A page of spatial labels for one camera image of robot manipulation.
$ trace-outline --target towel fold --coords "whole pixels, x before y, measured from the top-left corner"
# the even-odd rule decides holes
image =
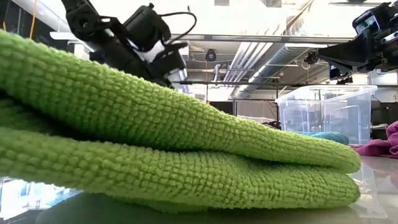
[[[339,132],[336,132],[336,131],[325,131],[325,132],[300,132],[300,131],[297,131],[296,133],[303,134],[306,136],[311,136],[314,138],[327,139],[327,140],[338,142],[338,143],[344,144],[344,145],[348,145],[348,143],[349,143],[349,139],[347,136],[345,136],[344,134],[341,134]]]
[[[361,156],[382,156],[398,159],[398,121],[390,124],[387,129],[387,140],[374,139],[360,146],[353,146]]]
[[[0,30],[0,175],[166,212],[356,201],[350,147],[239,119]]]

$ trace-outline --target ceiling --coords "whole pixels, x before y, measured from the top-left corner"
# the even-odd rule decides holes
[[[65,9],[61,0],[39,0],[45,4],[51,11],[65,20]],[[222,34],[222,35],[282,35],[297,34],[307,36],[329,36],[329,37],[354,37],[355,32],[351,27],[351,21],[363,11],[369,9],[364,6],[332,6],[330,2],[345,2],[345,0],[315,0],[311,5],[310,12],[304,11],[304,6],[311,0],[281,0],[282,7],[267,7],[264,2],[266,0],[90,0],[94,7],[101,15],[117,17],[124,22],[134,11],[141,5],[148,5],[150,2],[155,5],[158,14],[169,12],[187,11],[188,6],[197,18],[197,26],[191,31],[191,34]],[[25,4],[31,4],[34,0],[24,0]],[[217,6],[229,3],[229,6]],[[372,2],[383,2],[380,0],[372,0]],[[170,16],[163,18],[169,25],[173,34],[181,34],[188,30],[193,23],[193,19],[186,16]],[[295,23],[300,24],[300,32],[297,30],[286,30],[286,25],[295,27]],[[189,57],[187,60],[187,70],[189,80],[213,80],[213,69],[216,64],[228,67],[233,63],[237,52],[242,47],[240,42],[205,42],[190,41]],[[247,82],[255,71],[259,70],[270,58],[277,54],[281,48],[280,44],[259,44],[252,51],[246,48],[241,54],[241,67],[254,70],[247,72],[242,76],[240,81]],[[264,53],[258,51],[260,57],[251,66],[246,64],[247,61],[252,62],[256,49],[263,46]],[[217,54],[215,62],[205,62],[205,54],[208,49],[214,49]],[[298,57],[292,58],[288,64],[297,65],[297,67],[280,67],[273,71],[283,71],[279,82],[297,83],[310,82],[318,83],[328,80],[328,67],[324,63],[314,65],[309,70],[302,68],[303,55],[310,47],[301,47]],[[218,80],[223,80],[225,70],[222,70],[218,76]],[[267,74],[268,76],[277,75],[279,72]]]

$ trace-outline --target magenta towel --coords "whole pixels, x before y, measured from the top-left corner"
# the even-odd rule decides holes
[[[375,139],[360,146],[353,146],[361,156],[382,156],[398,159],[398,121],[387,128],[387,141]]]

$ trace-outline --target plastic storage container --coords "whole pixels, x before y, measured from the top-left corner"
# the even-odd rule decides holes
[[[368,162],[370,161],[374,163],[375,160],[383,162],[379,160],[379,158],[370,158],[368,159]],[[359,186],[359,191],[361,192],[360,198],[356,203],[351,204],[350,207],[355,209],[356,213],[361,218],[387,218],[387,213],[380,204],[379,192],[377,189],[378,183],[380,184],[387,178],[383,176],[376,178],[375,173],[377,173],[377,171],[372,167],[362,163],[361,169],[358,172],[349,175]]]
[[[285,131],[336,131],[350,144],[369,141],[372,85],[313,85],[279,97],[280,125]]]

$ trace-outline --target table surface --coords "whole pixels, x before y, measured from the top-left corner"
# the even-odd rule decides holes
[[[214,210],[203,213],[160,213],[117,202],[105,195],[79,194],[56,206],[28,211],[4,223],[396,223],[398,224],[398,160],[362,157],[362,169],[351,177],[361,198],[332,210]]]

